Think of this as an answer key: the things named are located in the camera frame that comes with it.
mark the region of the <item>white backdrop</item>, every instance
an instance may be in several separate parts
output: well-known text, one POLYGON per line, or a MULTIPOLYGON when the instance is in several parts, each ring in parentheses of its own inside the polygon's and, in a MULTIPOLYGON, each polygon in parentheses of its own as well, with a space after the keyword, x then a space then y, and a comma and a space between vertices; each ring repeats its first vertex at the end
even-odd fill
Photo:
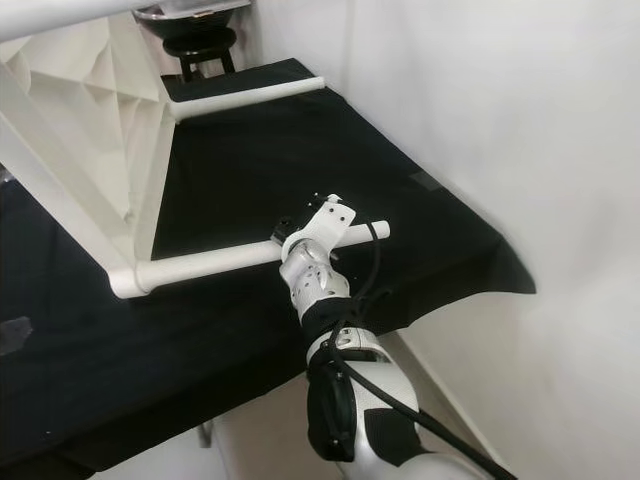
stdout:
POLYGON ((640 2, 257 0, 247 62, 297 57, 502 231, 535 297, 405 336, 525 479, 640 469, 640 2))

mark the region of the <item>black cord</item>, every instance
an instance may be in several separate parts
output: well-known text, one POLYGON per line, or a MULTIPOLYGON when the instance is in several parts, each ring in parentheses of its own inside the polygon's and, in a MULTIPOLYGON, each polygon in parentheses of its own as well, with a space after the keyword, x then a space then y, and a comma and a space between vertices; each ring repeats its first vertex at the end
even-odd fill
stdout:
MULTIPOLYGON (((359 315, 361 308, 360 303, 367 292, 373 286, 373 283, 378 275, 378 270, 380 269, 380 240, 378 235, 373 228, 373 225, 370 221, 365 222, 369 232, 371 232, 371 236, 373 237, 373 246, 374 246, 374 260, 373 266, 371 267, 371 272, 365 283, 362 285, 358 293, 353 297, 356 303, 356 314, 359 315)), ((447 442, 449 445, 454 447, 456 450, 467 456, 470 460, 475 462, 478 466, 483 468, 487 473, 492 475, 494 478, 499 480, 515 480, 516 477, 511 474, 509 471, 498 465, 496 462, 486 457, 478 450, 473 448, 471 445, 466 443, 464 440, 456 436, 453 432, 451 432, 447 427, 441 424, 438 420, 436 420, 431 415, 426 412, 416 412, 412 408, 408 407, 400 400, 392 397, 387 392, 382 390, 380 387, 375 385, 374 383, 367 380, 363 375, 361 375, 357 370, 351 367, 340 355, 340 350, 338 349, 338 345, 336 340, 340 331, 344 328, 348 320, 347 315, 344 315, 340 321, 338 321, 331 332, 331 337, 329 337, 329 352, 331 354, 331 359, 336 364, 336 366, 342 371, 344 375, 347 375, 353 378, 356 382, 362 385, 365 389, 371 392, 373 395, 378 397, 384 403, 392 407, 393 409, 400 412, 405 417, 409 418, 411 421, 421 425, 426 428, 433 434, 440 437, 442 440, 447 442)))

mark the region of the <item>robotic arm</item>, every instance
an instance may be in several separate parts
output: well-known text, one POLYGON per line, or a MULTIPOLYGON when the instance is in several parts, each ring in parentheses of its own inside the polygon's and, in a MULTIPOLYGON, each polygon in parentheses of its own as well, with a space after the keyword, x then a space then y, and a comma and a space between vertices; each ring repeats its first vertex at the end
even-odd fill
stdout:
MULTIPOLYGON (((338 462, 350 480, 490 478, 457 457, 426 451, 414 421, 367 388, 373 384, 419 415, 411 382, 375 335, 359 325, 362 294, 352 298, 348 280, 331 266, 331 251, 356 212, 335 195, 316 194, 315 205, 304 228, 291 232, 290 222, 283 221, 273 237, 282 243, 280 274, 307 342, 311 445, 323 459, 338 462)), ((515 478, 503 472, 495 477, 515 478)))

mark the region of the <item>gray floor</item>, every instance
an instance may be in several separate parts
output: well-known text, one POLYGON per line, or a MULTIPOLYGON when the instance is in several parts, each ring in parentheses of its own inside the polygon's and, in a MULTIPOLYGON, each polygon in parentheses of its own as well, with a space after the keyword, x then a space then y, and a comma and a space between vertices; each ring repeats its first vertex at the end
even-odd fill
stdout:
MULTIPOLYGON (((383 342, 413 381, 421 407, 477 445, 399 337, 387 335, 383 342)), ((211 448, 200 448, 198 436, 192 430, 93 478, 338 480, 341 476, 337 467, 317 457, 307 443, 306 392, 306 379, 300 375, 267 395, 216 418, 211 448)), ((421 431, 420 435, 429 450, 451 451, 428 432, 421 431)))

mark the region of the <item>black tablecloth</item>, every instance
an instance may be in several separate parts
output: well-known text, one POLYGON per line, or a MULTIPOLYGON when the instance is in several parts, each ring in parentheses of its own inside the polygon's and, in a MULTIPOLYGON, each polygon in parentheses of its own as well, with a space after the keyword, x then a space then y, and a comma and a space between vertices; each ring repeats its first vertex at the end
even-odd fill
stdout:
MULTIPOLYGON (((288 60, 167 86, 182 101, 310 76, 288 60)), ((391 225, 366 318, 377 333, 473 293, 534 291, 499 233, 329 89, 178 125, 153 258, 264 240, 314 192, 391 225)), ((276 263, 119 300, 20 185, 0 200, 0 321, 34 328, 0 357, 2 478, 86 478, 304 370, 276 263)), ((357 290, 371 245, 338 253, 357 290)))

